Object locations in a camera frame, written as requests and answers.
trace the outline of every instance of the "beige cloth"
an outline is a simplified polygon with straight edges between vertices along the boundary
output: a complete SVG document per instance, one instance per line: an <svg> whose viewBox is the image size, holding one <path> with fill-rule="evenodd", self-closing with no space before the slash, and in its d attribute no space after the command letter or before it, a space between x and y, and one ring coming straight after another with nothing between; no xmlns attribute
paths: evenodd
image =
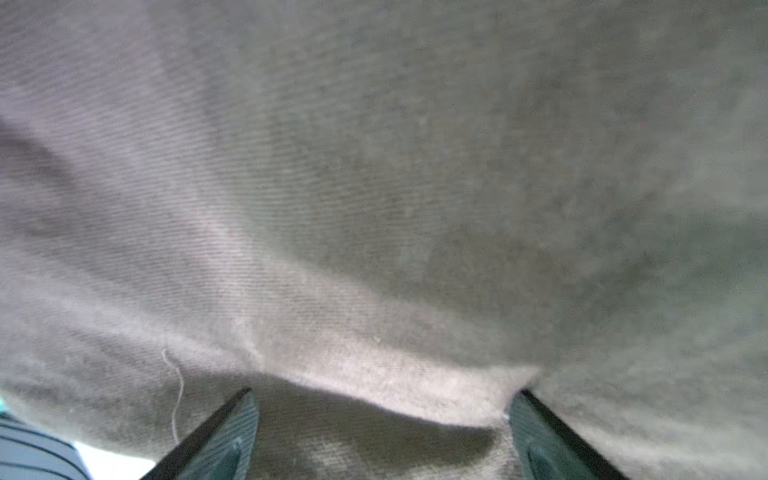
<svg viewBox="0 0 768 480"><path fill-rule="evenodd" d="M768 478L768 11L5 0L0 395L253 478L514 478L523 385L632 478Z"/></svg>

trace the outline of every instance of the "white thread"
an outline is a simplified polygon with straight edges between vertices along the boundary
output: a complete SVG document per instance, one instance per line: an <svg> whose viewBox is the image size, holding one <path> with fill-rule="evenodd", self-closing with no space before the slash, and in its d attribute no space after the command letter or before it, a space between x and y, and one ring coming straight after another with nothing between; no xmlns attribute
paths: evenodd
<svg viewBox="0 0 768 480"><path fill-rule="evenodd" d="M176 412L179 409L179 405L181 405L181 397L184 395L184 376L181 375L181 369L178 365L171 362L168 359L167 356L167 349L163 349L161 352L163 356L163 361L172 369L176 370L176 374L179 376L179 396L176 398L176 405L174 405L173 411L170 413L170 432L174 435L174 442L176 442L176 445L179 444L179 433L176 429Z"/></svg>

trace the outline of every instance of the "garment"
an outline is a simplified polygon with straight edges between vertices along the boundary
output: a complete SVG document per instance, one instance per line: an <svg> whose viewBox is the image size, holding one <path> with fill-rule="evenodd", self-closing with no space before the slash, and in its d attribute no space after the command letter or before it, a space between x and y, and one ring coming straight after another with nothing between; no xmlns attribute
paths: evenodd
<svg viewBox="0 0 768 480"><path fill-rule="evenodd" d="M6 0L0 395L253 478L768 478L757 2Z"/></svg>

